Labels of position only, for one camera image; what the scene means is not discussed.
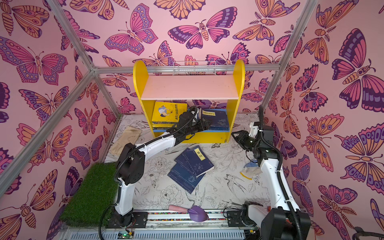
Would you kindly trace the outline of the yellow cartoon book bottom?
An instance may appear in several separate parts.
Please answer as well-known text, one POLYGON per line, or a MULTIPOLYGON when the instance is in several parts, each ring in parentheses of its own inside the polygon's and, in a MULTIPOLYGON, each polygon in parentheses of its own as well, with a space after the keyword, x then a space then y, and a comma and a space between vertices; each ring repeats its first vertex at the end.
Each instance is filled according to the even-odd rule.
POLYGON ((154 124, 177 123, 180 115, 187 110, 186 103, 155 102, 152 122, 154 124))

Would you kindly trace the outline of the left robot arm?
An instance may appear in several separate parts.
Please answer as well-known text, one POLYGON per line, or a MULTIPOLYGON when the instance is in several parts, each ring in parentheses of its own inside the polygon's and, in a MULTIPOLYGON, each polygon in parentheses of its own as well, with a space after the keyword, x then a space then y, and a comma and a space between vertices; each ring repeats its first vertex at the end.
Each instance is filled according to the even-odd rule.
POLYGON ((205 117, 198 119, 199 111, 198 107, 192 106, 180 115, 176 124, 159 137, 143 144, 129 143, 123 147, 114 175, 114 181, 118 184, 116 200, 107 208, 108 211, 114 209, 110 223, 113 227, 124 228, 133 224, 133 197, 136 183, 144 175, 146 161, 168 148, 189 140, 195 134, 210 129, 212 121, 205 117))

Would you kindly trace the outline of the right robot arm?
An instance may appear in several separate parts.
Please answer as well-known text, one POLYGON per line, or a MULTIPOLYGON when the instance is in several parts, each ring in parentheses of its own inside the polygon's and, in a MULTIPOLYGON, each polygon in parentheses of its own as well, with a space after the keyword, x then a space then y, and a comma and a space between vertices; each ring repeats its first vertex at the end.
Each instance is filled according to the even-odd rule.
POLYGON ((245 203, 245 220, 252 221, 263 240, 305 240, 311 228, 309 214, 296 203, 283 171, 283 155, 273 145, 274 130, 264 126, 264 110, 259 121, 250 123, 250 131, 237 131, 232 137, 246 152, 253 154, 262 181, 267 184, 270 210, 260 204, 245 203))

